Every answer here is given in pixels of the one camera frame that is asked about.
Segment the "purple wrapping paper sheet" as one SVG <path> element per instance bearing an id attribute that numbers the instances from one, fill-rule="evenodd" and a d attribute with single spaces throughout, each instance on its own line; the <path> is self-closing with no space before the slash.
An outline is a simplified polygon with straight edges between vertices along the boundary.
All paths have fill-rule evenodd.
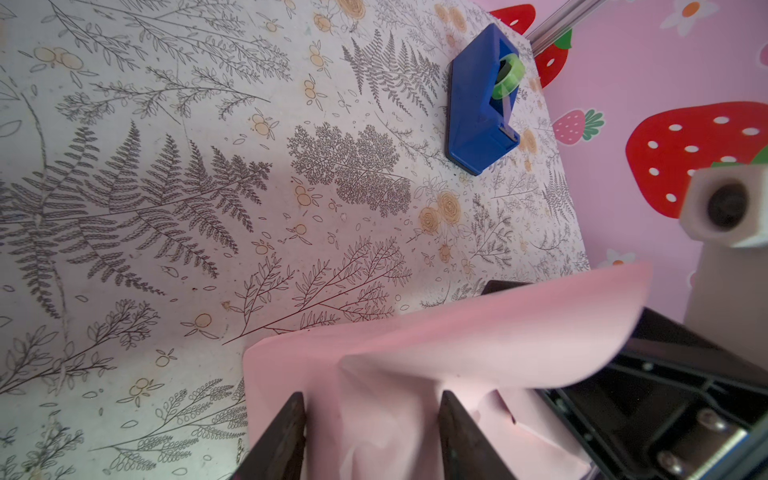
<path id="1" fill-rule="evenodd" d="M 605 367 L 635 329 L 651 276 L 628 264 L 263 339 L 243 356 L 248 438 L 298 392 L 308 478 L 439 479 L 448 390 L 516 477 L 579 479 L 586 453 L 533 393 Z"/>

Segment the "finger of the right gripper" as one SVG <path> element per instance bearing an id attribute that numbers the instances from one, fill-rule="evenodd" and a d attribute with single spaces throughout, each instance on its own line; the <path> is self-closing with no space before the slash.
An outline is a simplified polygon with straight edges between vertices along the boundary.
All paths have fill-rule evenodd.
<path id="1" fill-rule="evenodd" d="M 764 479 L 767 373 L 646 308 L 590 377 L 537 396 L 598 479 Z"/>

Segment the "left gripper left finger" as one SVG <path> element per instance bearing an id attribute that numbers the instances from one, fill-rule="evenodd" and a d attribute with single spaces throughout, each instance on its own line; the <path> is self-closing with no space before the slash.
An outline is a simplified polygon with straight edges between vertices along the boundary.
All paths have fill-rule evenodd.
<path id="1" fill-rule="evenodd" d="M 294 392 L 230 479 L 299 480 L 306 446 L 306 423 L 303 394 Z"/>

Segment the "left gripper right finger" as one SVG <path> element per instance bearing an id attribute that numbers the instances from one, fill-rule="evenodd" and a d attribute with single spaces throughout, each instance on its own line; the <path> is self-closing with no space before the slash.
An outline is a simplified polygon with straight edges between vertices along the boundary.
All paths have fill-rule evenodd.
<path id="1" fill-rule="evenodd" d="M 456 395 L 442 392 L 438 427 L 446 480 L 514 480 L 486 436 Z"/>

